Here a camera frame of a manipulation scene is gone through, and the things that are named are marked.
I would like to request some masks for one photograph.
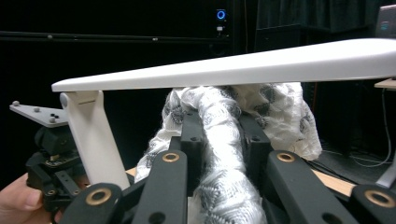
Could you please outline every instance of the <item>blue light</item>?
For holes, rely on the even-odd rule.
[[[386,31],[389,28],[389,22],[388,21],[383,21],[381,22],[381,30]]]
[[[223,9],[218,10],[217,16],[218,16],[218,20],[223,21],[225,19],[225,10]]]

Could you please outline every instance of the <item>mounting plate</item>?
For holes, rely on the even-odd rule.
[[[66,112],[63,109],[21,105],[18,101],[13,102],[9,109],[48,128],[68,124]]]

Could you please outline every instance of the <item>human hand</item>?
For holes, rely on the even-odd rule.
[[[26,185],[27,174],[16,179],[0,191],[0,223],[2,224],[47,224],[50,213],[43,207],[41,190]],[[55,216],[59,221],[61,213]]]

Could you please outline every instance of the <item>patterned cloth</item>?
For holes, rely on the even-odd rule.
[[[241,111],[251,114],[274,149],[314,160],[321,152],[314,116],[300,83],[173,89],[163,108],[163,126],[136,166],[135,181],[149,175],[156,155],[180,136],[184,114],[197,109],[208,146],[206,170],[189,205],[189,223],[265,223],[260,195],[245,177],[240,135]]]

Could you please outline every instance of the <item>white support post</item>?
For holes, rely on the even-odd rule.
[[[63,92],[61,103],[90,183],[128,188],[128,177],[108,124],[103,92]]]

